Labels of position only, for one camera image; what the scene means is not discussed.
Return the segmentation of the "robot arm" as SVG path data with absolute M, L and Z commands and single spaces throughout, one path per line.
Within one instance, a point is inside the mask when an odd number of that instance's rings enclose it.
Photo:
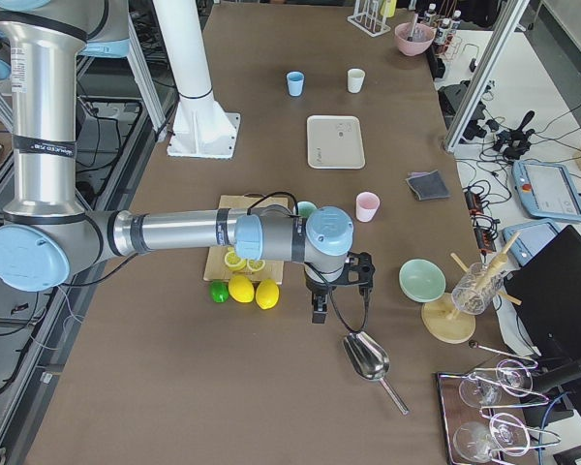
M 373 288 L 374 266 L 352 251 L 353 224 L 326 206 L 309 217 L 259 203 L 136 215 L 88 211 L 76 201 L 76 59 L 130 50 L 124 1 L 0 1 L 11 46 L 15 195 L 0 227 L 0 279 L 42 291 L 112 258 L 231 246 L 246 259 L 302 264 L 320 324 L 339 287 Z

